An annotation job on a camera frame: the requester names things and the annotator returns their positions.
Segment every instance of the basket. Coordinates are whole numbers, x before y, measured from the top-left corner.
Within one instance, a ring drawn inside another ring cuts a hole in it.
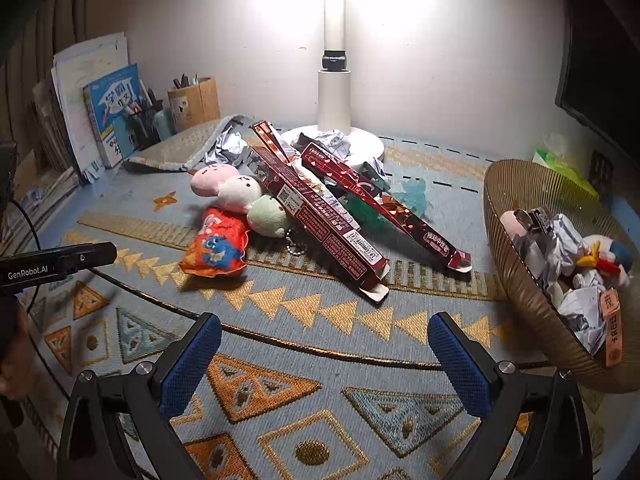
[[[623,326],[623,361],[605,367],[604,345],[591,356],[536,285],[518,256],[500,216],[512,209],[546,205],[553,215],[564,213],[583,235],[603,234],[625,244],[633,253],[631,274],[639,267],[635,245],[612,216],[587,192],[555,171],[524,160],[500,160],[484,176],[484,225],[502,286],[518,316],[533,331],[549,361],[571,370],[588,388],[605,393],[640,389],[640,278],[619,290]]]

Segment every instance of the orange paper tag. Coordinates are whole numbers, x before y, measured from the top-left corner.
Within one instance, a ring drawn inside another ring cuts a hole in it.
[[[605,349],[607,368],[622,361],[622,313],[618,292],[611,288],[600,295],[600,311],[607,323]]]

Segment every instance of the white wall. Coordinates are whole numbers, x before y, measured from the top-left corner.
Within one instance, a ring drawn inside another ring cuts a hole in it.
[[[87,4],[89,37],[124,30],[158,94],[213,74],[223,115],[316,122],[322,0]],[[600,144],[554,105],[562,0],[347,0],[347,14],[354,126],[523,158],[557,132],[581,169]]]

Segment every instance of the blue book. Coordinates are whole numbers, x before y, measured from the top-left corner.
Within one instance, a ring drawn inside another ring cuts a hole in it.
[[[112,168],[136,149],[125,108],[141,109],[138,66],[126,66],[92,81],[83,89],[98,150],[107,168]]]

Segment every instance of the red toy part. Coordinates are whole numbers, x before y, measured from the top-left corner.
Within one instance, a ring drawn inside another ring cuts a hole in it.
[[[242,259],[250,230],[244,215],[209,207],[205,210],[202,229],[178,265],[182,272],[210,278],[218,274],[239,274],[246,266]]]
[[[616,264],[612,264],[607,260],[603,260],[602,258],[598,258],[598,261],[596,263],[596,270],[606,276],[617,276],[620,274],[619,266],[617,266]]]

